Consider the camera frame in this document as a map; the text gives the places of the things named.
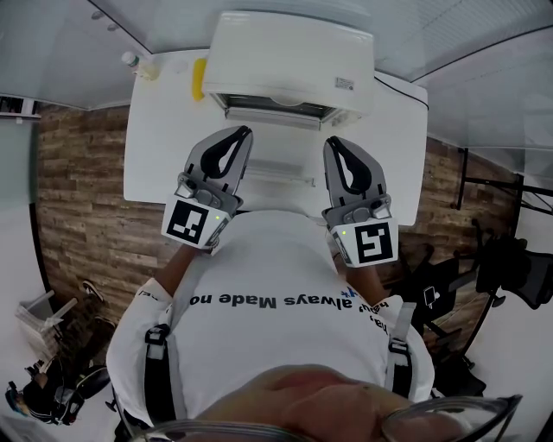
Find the black metal desk frame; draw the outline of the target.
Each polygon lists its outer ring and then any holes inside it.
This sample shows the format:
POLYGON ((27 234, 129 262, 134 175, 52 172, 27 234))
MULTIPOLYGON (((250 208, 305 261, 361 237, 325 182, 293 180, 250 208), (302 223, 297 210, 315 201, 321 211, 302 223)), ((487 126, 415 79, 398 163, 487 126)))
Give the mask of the black metal desk frame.
POLYGON ((482 185, 482 186, 491 186, 495 189, 500 190, 503 193, 509 194, 510 196, 515 198, 516 207, 518 209, 525 208, 528 210, 532 210, 534 212, 540 212, 543 214, 553 216, 553 204, 550 204, 546 199, 544 199, 544 197, 553 199, 552 189, 526 185, 524 183, 524 176, 521 174, 517 174, 517 180, 515 182, 506 182, 506 181, 500 181, 500 180, 489 180, 489 179, 470 177, 467 175, 469 149, 458 148, 457 151, 462 156, 461 181, 459 185, 457 200, 450 205, 453 209, 456 209, 457 211, 461 209, 466 184, 475 184, 475 185, 482 185), (524 200, 525 193, 529 193, 533 197, 537 198, 543 204, 543 207, 536 206, 525 201, 524 200))

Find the white microwave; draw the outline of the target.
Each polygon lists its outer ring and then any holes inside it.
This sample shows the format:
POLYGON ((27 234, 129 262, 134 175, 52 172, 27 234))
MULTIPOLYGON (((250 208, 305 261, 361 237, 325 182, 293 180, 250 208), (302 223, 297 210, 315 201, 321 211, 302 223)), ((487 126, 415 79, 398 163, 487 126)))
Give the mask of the white microwave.
POLYGON ((226 11, 208 51, 202 89, 227 120, 257 132, 249 171, 311 181, 308 152, 318 134, 372 111, 373 37, 305 16, 226 11), (270 100, 275 96, 321 108, 280 106, 270 100))

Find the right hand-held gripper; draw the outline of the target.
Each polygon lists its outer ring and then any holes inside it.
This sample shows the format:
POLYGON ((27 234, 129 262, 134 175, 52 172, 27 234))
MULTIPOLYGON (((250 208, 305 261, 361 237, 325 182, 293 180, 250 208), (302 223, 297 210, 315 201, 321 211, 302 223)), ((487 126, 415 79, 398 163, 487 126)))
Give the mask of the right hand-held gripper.
POLYGON ((323 162, 333 207, 323 217, 344 263, 362 268, 396 261, 398 224, 391 215, 383 168, 358 144, 338 136, 326 140, 323 162), (348 194, 375 199, 346 205, 348 194))

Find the person's glasses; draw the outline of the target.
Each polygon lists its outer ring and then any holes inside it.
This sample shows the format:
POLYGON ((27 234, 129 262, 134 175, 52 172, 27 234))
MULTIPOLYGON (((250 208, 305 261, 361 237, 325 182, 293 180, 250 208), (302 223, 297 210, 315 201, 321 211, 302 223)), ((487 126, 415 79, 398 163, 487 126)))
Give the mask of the person's glasses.
MULTIPOLYGON (((377 421, 365 442, 500 442, 521 395, 430 399, 377 421)), ((323 442, 267 424, 176 420, 145 430, 130 442, 323 442)))

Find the black bag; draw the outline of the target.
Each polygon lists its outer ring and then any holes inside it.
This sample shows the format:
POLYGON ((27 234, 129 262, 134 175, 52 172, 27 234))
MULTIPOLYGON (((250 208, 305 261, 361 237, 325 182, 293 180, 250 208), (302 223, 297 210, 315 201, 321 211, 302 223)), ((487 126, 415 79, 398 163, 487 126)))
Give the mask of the black bag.
POLYGON ((449 396, 482 396, 486 384, 477 378, 464 359, 457 359, 450 364, 448 377, 449 396))

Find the yellow oblong object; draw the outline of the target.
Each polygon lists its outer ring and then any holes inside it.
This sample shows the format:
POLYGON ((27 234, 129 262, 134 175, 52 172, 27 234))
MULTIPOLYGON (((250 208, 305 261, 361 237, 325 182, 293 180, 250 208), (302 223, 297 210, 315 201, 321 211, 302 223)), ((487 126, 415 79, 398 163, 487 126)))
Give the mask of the yellow oblong object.
POLYGON ((200 102, 205 97, 202 87, 206 67, 206 58, 199 58, 194 62, 191 93, 195 102, 200 102))

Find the person's right forearm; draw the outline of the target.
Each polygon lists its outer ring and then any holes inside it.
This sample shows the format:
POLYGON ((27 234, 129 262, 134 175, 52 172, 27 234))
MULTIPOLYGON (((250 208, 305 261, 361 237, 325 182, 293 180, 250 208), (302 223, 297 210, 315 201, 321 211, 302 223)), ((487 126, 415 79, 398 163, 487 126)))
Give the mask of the person's right forearm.
POLYGON ((370 306, 388 297, 375 266, 348 268, 346 281, 370 306))

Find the plastic bottle yellowish liquid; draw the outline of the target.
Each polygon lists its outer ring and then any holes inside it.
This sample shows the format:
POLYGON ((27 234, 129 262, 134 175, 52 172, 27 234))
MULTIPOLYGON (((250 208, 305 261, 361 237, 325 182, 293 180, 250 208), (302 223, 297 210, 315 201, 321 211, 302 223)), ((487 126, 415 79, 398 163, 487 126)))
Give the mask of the plastic bottle yellowish liquid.
POLYGON ((155 64, 131 51, 123 53, 121 60, 139 78, 153 81, 159 77, 159 69, 155 64))

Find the person's white printed t-shirt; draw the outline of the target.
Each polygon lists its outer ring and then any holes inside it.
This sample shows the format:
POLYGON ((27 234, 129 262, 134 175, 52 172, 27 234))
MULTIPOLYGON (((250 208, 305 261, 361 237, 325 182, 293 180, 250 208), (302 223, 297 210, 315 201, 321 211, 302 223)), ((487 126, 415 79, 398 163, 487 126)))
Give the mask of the person's white printed t-shirt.
POLYGON ((400 297, 370 306, 341 276, 321 228, 290 212, 237 216, 212 254, 199 251, 173 297, 156 278, 138 290, 107 352, 124 411, 149 429, 188 414, 192 376, 240 359, 370 370, 389 357, 416 370, 410 399, 430 397, 435 372, 400 297))

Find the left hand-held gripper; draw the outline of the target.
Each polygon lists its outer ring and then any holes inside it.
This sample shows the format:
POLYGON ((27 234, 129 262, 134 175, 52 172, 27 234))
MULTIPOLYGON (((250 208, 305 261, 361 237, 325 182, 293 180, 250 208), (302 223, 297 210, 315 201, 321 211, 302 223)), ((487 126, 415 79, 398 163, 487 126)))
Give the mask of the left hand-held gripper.
POLYGON ((244 176, 253 147, 253 132, 245 126, 221 129, 198 142, 190 152, 178 186, 169 195, 161 233, 196 249, 213 249, 242 205, 234 194, 244 176), (197 180, 222 180, 222 191, 197 180))

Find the black mesh office chair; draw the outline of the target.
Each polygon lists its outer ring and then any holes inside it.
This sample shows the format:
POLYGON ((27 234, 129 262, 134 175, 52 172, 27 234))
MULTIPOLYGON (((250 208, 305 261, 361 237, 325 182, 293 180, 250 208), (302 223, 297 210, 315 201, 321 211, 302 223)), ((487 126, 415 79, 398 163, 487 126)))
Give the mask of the black mesh office chair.
POLYGON ((475 290, 488 294, 492 306, 501 306, 505 298, 498 296, 502 289, 517 295, 530 309, 553 300, 553 254, 527 249, 527 241, 494 231, 483 238, 479 222, 474 219, 477 251, 471 256, 476 268, 475 290))

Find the person's left forearm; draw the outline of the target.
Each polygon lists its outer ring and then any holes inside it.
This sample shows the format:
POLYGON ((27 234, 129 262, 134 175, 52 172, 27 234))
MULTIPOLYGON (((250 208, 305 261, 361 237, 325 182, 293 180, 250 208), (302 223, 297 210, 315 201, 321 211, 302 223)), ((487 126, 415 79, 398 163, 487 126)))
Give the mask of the person's left forearm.
POLYGON ((193 261, 197 250, 183 244, 169 260, 168 264, 156 275, 156 280, 169 296, 173 297, 181 280, 193 261))

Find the white wall shelf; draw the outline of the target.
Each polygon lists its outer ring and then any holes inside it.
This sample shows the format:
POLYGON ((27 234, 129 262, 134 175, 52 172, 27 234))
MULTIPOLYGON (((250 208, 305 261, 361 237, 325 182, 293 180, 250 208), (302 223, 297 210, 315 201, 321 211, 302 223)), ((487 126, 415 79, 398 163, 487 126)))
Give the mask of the white wall shelf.
POLYGON ((0 118, 38 119, 38 103, 29 98, 0 96, 0 118))

